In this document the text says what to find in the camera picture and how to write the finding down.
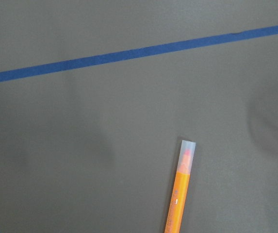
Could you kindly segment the orange marker pen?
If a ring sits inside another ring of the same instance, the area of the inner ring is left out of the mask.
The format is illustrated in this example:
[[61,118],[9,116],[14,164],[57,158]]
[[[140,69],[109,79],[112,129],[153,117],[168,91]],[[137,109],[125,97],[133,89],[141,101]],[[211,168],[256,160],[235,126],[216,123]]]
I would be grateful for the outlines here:
[[195,149],[195,142],[186,140],[181,142],[179,160],[164,229],[165,233],[178,233],[180,231]]

